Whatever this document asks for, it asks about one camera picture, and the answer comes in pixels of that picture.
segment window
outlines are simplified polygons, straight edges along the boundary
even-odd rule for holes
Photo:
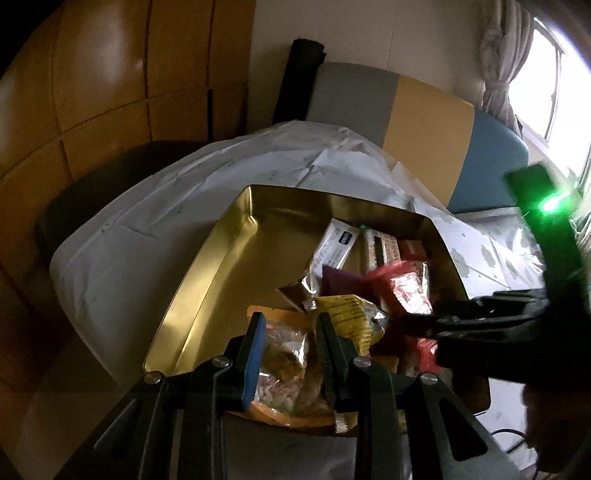
[[[532,141],[576,183],[588,171],[591,74],[566,56],[541,24],[531,51],[509,86],[513,110]]]

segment chair backrest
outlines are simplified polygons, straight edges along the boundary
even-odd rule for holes
[[[487,113],[434,86],[363,65],[321,65],[306,120],[371,140],[451,212],[514,206],[502,178],[528,161],[527,146]]]
[[[202,146],[188,140],[152,142],[76,180],[37,219],[35,240],[43,261],[49,265],[57,248],[119,195]]]

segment yellow package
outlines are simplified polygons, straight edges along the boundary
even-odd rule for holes
[[[367,355],[369,347],[384,335],[387,317],[373,303],[357,295],[316,297],[306,300],[303,306],[314,317],[328,313],[336,334],[352,340],[359,355]],[[374,312],[381,314],[379,320]]]

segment blue gripper pad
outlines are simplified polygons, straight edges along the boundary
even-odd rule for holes
[[[242,392],[242,407],[244,410],[248,409],[251,401],[255,398],[256,383],[266,345],[267,323],[265,316],[261,312],[255,312],[252,314],[251,322],[248,325],[248,330],[238,354],[238,362],[244,365],[244,390]]]

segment gray cushion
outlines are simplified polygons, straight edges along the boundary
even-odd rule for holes
[[[354,63],[325,63],[316,74],[306,120],[350,128],[384,144],[398,74]]]

